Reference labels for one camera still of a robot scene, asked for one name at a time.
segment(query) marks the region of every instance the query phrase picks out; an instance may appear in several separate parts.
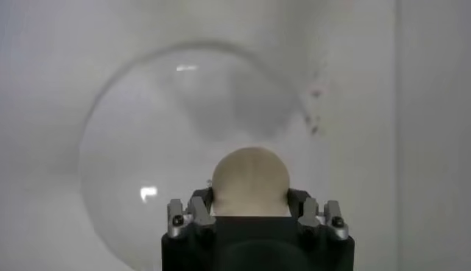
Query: bolt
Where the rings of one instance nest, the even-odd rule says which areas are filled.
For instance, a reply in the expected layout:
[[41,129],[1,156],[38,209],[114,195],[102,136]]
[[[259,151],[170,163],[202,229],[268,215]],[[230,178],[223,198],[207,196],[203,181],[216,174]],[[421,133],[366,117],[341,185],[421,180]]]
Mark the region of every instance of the bolt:
[[183,225],[184,222],[185,222],[185,220],[183,219],[183,216],[180,215],[180,214],[176,215],[176,216],[171,220],[171,223],[172,223],[173,226],[175,226],[175,227],[178,227],[178,226]]
[[342,219],[341,217],[333,217],[332,226],[335,228],[343,228],[345,226],[344,219]]

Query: black base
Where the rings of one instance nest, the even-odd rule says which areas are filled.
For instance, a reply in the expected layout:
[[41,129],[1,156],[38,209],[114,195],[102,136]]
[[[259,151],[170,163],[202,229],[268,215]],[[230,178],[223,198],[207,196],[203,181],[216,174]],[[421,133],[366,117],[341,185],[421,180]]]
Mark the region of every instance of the black base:
[[[194,195],[204,196],[208,207],[212,191],[201,192]],[[292,217],[216,217],[214,232],[197,234],[189,225],[184,239],[163,236],[163,271],[353,271],[353,239],[333,241],[325,226],[318,236],[301,232],[297,218],[305,198],[298,196],[308,194],[290,193]]]

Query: white background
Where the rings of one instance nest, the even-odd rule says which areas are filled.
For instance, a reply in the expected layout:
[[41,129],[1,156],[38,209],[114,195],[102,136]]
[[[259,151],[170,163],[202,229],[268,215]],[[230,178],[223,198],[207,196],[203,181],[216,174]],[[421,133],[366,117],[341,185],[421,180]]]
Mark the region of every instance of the white background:
[[[289,42],[297,32],[277,21],[296,17],[287,1],[271,1],[265,16],[267,1],[209,2],[0,1],[0,270],[128,270],[96,237],[79,195],[85,116],[127,61],[206,37],[240,43],[293,77],[316,70],[329,197],[357,240],[357,270],[465,270],[469,2],[327,1],[312,10],[307,66]],[[294,36],[277,46],[280,29]],[[458,223],[446,230],[448,221]]]

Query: transparent bubble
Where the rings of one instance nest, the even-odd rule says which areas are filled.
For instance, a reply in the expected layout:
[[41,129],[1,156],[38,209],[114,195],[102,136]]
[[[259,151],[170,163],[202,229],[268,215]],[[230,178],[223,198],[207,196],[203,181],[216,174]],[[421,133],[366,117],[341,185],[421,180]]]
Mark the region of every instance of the transparent bubble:
[[309,190],[316,145],[306,116],[287,80],[230,46],[179,46],[133,61],[102,90],[80,147],[95,231],[134,270],[159,270],[166,204],[207,187],[216,164],[242,147],[276,152],[291,186]]

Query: beige sphere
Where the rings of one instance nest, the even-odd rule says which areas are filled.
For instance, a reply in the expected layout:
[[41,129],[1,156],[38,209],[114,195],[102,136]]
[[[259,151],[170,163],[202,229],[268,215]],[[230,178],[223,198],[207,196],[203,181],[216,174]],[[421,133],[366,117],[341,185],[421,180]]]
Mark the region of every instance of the beige sphere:
[[238,149],[214,170],[213,210],[217,216],[286,216],[288,189],[288,170],[276,154],[260,147]]

